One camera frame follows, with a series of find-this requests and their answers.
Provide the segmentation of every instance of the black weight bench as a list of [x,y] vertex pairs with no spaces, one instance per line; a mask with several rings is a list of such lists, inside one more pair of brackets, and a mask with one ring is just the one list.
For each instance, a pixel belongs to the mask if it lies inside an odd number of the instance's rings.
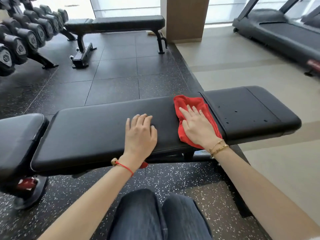
[[85,68],[88,66],[87,60],[89,54],[96,48],[93,48],[92,43],[85,47],[83,36],[93,33],[112,33],[112,32],[128,32],[128,31],[143,31],[150,30],[157,36],[159,45],[159,54],[164,54],[162,41],[165,42],[167,48],[167,40],[159,33],[159,30],[164,28],[166,21],[161,15],[154,16],[129,16],[129,17],[100,17],[95,20],[90,18],[85,19],[70,19],[65,23],[67,31],[78,35],[79,51],[72,59],[73,68]]
[[[280,137],[301,127],[301,120],[261,87],[186,95],[208,103],[229,145]],[[22,209],[41,196],[46,176],[78,177],[110,166],[124,151],[126,119],[143,113],[153,115],[158,130],[148,163],[212,160],[194,155],[199,149],[180,141],[172,96],[63,109],[49,125],[42,114],[26,114],[0,120],[0,190],[17,196],[15,207]]]

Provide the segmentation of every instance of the person's left hand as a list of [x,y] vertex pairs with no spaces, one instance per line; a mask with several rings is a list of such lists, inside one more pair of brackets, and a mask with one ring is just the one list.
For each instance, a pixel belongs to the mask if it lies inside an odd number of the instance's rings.
[[129,167],[133,172],[150,156],[157,144],[158,133],[153,125],[150,126],[151,119],[152,116],[137,114],[133,117],[131,125],[130,119],[127,119],[124,153],[119,158],[119,162]]

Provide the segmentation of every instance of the blue jeans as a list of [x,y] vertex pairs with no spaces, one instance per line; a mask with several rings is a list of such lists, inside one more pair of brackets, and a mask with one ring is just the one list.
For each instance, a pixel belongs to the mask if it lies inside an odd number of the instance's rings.
[[156,195],[140,189],[122,197],[108,240],[211,240],[211,230],[196,203],[171,194],[162,208]]

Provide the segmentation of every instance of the bracelet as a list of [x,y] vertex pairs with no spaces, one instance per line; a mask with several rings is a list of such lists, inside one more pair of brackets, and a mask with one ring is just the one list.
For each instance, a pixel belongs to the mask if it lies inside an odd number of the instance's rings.
[[213,150],[218,144],[220,144],[222,141],[224,141],[224,140],[218,141],[217,144],[215,144],[215,145],[213,146],[213,148],[211,148],[211,149],[209,150],[209,152],[210,152],[211,155],[213,154],[213,153],[212,153],[212,150]]
[[220,147],[219,149],[217,149],[215,152],[213,152],[212,154],[211,154],[211,156],[213,157],[214,155],[216,155],[218,152],[220,152],[220,151],[222,151],[223,149],[225,149],[225,148],[228,148],[229,147],[229,145],[224,145],[223,147]]
[[119,165],[119,166],[124,167],[125,169],[129,170],[130,173],[131,173],[131,177],[134,175],[134,173],[131,171],[130,168],[128,168],[127,166],[125,166],[125,165],[123,165],[123,164],[121,164],[121,163],[119,163],[118,159],[116,159],[116,158],[114,158],[114,159],[111,160],[111,164],[112,164],[113,166]]

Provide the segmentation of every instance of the bench pad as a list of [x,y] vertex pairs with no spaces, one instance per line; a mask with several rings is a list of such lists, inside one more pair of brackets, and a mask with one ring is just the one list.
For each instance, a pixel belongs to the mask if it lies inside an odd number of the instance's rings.
[[24,176],[49,122],[39,113],[0,120],[0,181]]
[[166,24],[161,15],[99,17],[96,19],[70,19],[65,23],[67,31],[81,35],[90,33],[126,32],[141,30],[160,30]]
[[[225,141],[232,145],[295,132],[301,120],[261,87],[186,94],[204,97]],[[180,141],[173,96],[63,109],[55,114],[31,167],[41,175],[76,174],[110,166],[124,151],[125,123],[136,114],[153,115],[158,130],[155,158],[197,150]]]

